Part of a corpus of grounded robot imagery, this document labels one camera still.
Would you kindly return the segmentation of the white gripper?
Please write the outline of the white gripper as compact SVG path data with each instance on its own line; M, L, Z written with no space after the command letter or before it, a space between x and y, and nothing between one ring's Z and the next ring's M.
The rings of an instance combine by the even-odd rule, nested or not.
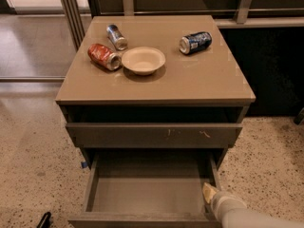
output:
M239 197L226 192L219 191L217 187L205 182L202 186L202 194L218 221L222 221L224 215L233 209L246 209L247 204Z

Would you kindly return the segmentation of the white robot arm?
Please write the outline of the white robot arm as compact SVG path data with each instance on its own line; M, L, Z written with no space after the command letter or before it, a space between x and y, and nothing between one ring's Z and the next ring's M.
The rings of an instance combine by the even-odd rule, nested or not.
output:
M304 223L274 218L247 207L239 197L205 182L202 194L222 228L304 228Z

